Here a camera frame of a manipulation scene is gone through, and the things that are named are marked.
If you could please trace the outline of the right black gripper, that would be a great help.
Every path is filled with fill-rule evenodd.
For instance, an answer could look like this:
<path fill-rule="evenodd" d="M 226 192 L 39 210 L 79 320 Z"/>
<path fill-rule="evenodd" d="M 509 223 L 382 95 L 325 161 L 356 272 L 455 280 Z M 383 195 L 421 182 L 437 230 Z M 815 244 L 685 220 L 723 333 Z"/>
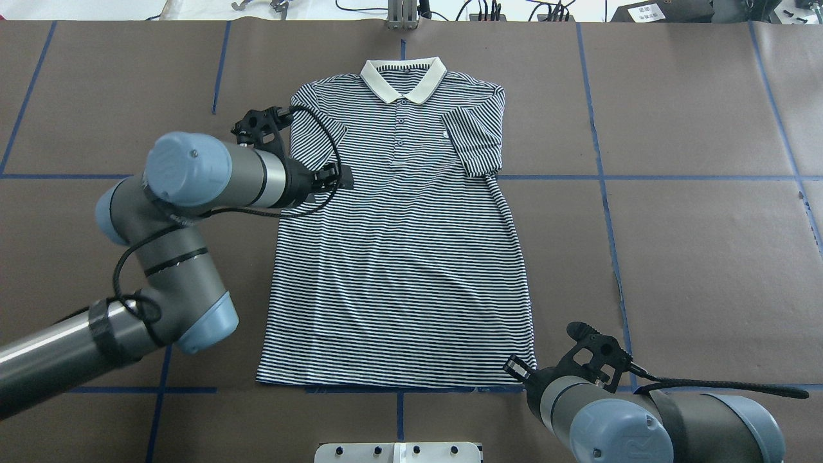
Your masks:
<path fill-rule="evenodd" d="M 540 412 L 540 404 L 546 389 L 562 376 L 572 376 L 570 367 L 545 367 L 537 370 L 517 355 L 510 355 L 503 364 L 503 371 L 515 381 L 524 385 L 527 407 L 531 412 Z"/>

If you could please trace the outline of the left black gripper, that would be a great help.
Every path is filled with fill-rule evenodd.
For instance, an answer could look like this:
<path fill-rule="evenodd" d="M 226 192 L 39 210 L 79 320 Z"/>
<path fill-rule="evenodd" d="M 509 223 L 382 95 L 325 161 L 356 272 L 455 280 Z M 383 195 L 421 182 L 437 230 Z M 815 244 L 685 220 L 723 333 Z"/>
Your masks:
<path fill-rule="evenodd" d="M 353 190 L 352 169 L 338 162 L 329 162 L 319 170 L 309 170 L 296 160 L 286 160 L 284 164 L 286 182 L 284 206 L 298 207 L 309 196 L 333 190 Z"/>

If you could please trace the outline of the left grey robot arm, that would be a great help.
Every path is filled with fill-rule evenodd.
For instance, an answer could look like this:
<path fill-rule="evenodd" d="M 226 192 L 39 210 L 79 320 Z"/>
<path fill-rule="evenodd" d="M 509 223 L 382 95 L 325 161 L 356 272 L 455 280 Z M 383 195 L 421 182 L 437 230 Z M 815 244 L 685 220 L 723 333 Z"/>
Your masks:
<path fill-rule="evenodd" d="M 197 222 L 219 213 L 284 217 L 312 194 L 352 186 L 338 141 L 311 170 L 281 152 L 169 132 L 146 167 L 110 188 L 95 220 L 125 246 L 103 297 L 2 348 L 2 419 L 175 345 L 197 354 L 226 339 L 239 317 Z"/>

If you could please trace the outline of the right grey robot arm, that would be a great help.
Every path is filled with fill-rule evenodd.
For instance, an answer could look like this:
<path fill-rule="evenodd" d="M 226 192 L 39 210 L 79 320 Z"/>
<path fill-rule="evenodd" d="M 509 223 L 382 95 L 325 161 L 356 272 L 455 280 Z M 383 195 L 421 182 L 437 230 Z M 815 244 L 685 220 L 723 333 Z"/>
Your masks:
<path fill-rule="evenodd" d="M 533 415 L 578 462 L 782 462 L 786 440 L 772 413 L 727 394 L 619 395 L 559 367 L 511 356 Z"/>

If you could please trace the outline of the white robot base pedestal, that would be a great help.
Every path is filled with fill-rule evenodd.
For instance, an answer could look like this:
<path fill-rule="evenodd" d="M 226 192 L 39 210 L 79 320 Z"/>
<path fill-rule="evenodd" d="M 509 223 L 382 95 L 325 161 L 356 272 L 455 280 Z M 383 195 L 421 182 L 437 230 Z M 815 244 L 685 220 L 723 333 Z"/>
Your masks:
<path fill-rule="evenodd" d="M 360 442 L 318 446 L 314 462 L 483 462 L 474 442 Z"/>

